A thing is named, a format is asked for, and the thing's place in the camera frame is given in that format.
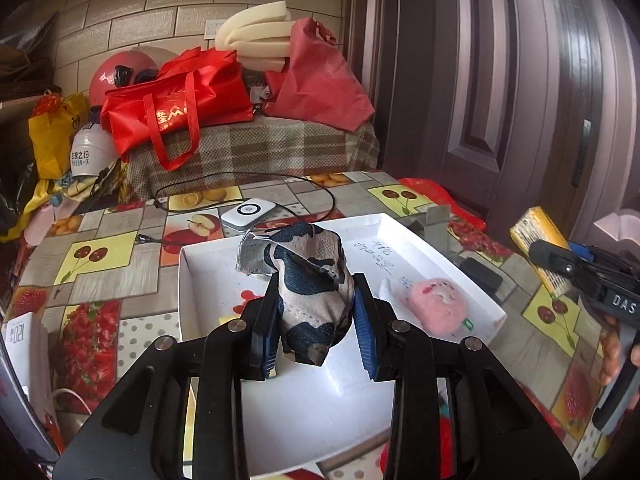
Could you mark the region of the right hand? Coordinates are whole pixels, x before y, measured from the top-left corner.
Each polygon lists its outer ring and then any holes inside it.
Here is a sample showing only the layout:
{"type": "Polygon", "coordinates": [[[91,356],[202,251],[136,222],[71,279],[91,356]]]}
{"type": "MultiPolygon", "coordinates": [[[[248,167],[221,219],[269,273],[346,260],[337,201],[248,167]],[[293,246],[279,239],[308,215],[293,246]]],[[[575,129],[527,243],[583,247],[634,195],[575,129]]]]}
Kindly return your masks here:
{"type": "Polygon", "coordinates": [[[599,380],[602,386],[607,386],[620,374],[623,366],[622,345],[615,330],[608,330],[602,334],[601,346],[603,350],[603,360],[599,380]]]}

